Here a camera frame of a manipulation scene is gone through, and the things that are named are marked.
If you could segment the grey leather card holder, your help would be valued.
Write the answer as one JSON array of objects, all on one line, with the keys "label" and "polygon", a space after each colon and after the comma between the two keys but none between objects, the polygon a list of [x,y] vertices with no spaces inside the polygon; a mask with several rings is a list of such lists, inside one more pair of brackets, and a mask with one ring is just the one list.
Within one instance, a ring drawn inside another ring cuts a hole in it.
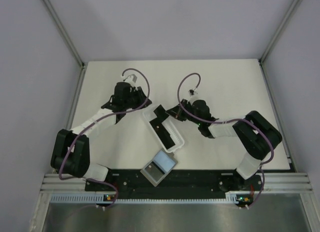
[{"label": "grey leather card holder", "polygon": [[157,187],[177,164],[173,152],[160,150],[140,172],[154,187]]}]

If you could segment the black VIP credit card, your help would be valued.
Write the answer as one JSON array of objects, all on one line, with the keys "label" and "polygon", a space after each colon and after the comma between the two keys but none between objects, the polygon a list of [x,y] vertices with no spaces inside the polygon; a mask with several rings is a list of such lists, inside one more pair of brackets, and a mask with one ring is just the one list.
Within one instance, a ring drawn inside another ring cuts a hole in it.
[{"label": "black VIP credit card", "polygon": [[145,171],[156,182],[159,182],[162,179],[162,177],[165,175],[165,172],[162,171],[161,168],[158,165],[156,165],[154,162],[151,162],[149,165],[147,165]]}]

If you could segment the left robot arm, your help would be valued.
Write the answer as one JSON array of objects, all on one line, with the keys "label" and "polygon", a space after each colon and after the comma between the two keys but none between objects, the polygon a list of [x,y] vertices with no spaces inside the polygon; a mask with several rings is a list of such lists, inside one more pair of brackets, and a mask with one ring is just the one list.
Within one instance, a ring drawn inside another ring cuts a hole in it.
[{"label": "left robot arm", "polygon": [[61,129],[57,133],[50,161],[51,167],[58,171],[59,179],[91,179],[102,190],[109,190],[114,179],[108,175],[106,166],[91,161],[90,143],[126,114],[151,105],[149,96],[150,91],[145,94],[140,86],[118,82],[114,94],[96,114],[71,130]]}]

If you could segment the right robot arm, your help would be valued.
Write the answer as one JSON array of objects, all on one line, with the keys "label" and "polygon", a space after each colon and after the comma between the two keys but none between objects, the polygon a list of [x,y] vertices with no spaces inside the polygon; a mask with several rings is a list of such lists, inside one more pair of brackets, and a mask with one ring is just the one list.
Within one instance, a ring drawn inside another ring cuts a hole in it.
[{"label": "right robot arm", "polygon": [[197,125],[206,138],[237,137],[246,150],[242,161],[235,169],[233,184],[245,190],[252,183],[252,176],[264,164],[268,154],[272,159],[275,148],[282,142],[281,133],[258,111],[252,110],[243,118],[220,121],[212,116],[210,108],[202,99],[193,102],[183,99],[180,104],[165,111],[172,118]]}]

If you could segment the black cards in tray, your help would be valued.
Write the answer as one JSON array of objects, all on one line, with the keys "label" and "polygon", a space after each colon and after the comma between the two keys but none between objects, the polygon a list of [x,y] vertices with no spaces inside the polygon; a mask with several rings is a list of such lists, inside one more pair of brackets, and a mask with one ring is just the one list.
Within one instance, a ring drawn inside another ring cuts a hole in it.
[{"label": "black cards in tray", "polygon": [[164,148],[169,150],[173,146],[175,146],[175,142],[171,138],[170,133],[167,129],[163,126],[161,120],[159,118],[155,118],[150,122],[151,127],[155,131],[157,137],[159,138],[160,142],[164,145]]}]

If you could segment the white plastic tray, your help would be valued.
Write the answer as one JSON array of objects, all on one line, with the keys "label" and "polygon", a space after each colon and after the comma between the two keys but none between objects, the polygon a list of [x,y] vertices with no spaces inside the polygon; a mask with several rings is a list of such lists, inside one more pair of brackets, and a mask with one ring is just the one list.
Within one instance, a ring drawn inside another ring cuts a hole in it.
[{"label": "white plastic tray", "polygon": [[184,138],[161,104],[146,108],[142,117],[165,152],[174,153],[185,145]]}]

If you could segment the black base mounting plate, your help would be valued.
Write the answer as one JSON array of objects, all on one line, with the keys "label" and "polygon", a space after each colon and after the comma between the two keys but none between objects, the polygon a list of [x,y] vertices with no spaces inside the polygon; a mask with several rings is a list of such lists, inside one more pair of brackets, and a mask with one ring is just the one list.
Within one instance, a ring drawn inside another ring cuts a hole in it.
[{"label": "black base mounting plate", "polygon": [[154,187],[138,169],[113,169],[106,182],[116,187],[119,199],[224,199],[230,191],[258,192],[258,174],[244,180],[231,170],[174,169]]}]

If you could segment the aluminium frame rail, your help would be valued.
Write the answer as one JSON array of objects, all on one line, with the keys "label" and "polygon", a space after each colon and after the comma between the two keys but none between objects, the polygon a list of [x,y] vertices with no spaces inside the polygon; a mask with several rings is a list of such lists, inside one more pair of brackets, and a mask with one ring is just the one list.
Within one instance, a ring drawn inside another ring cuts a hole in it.
[{"label": "aluminium frame rail", "polygon": [[[307,173],[265,173],[264,194],[304,194],[313,188]],[[86,182],[80,178],[60,180],[57,174],[46,174],[40,191],[44,193],[82,193]]]}]

